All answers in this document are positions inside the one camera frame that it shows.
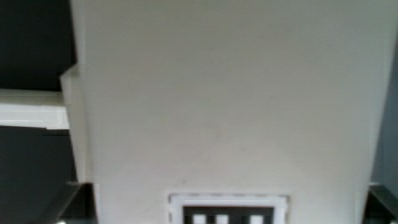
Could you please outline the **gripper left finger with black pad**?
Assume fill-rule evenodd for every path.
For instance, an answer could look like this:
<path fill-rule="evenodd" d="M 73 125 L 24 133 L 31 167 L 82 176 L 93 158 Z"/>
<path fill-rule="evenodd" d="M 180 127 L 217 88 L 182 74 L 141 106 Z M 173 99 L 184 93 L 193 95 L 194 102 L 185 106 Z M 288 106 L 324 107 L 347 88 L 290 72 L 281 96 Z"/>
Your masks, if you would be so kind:
<path fill-rule="evenodd" d="M 70 182 L 50 202 L 45 224 L 98 224 L 95 190 L 91 183 Z"/>

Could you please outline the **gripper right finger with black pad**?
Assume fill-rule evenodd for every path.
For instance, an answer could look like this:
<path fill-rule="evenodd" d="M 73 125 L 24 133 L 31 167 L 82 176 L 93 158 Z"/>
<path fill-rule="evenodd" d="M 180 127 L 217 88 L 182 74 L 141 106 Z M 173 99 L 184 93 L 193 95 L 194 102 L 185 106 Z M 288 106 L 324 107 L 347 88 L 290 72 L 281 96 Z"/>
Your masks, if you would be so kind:
<path fill-rule="evenodd" d="M 363 224 L 398 224 L 398 197 L 383 184 L 370 185 Z"/>

